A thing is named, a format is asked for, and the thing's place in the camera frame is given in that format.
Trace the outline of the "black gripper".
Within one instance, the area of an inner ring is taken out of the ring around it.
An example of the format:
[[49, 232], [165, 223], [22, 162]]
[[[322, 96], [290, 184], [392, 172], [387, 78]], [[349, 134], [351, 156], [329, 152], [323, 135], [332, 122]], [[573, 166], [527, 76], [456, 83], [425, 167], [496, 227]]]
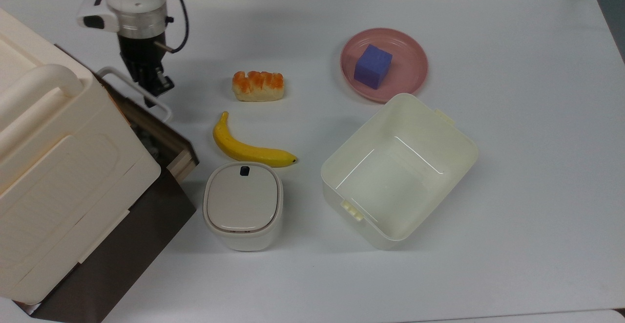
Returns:
[[169, 76], [163, 73], [162, 58], [165, 50], [155, 45], [166, 43], [165, 34], [151, 38], [134, 39], [118, 36], [120, 55], [131, 77], [146, 91], [144, 104], [147, 108], [156, 105], [154, 94], [163, 94], [175, 87]]

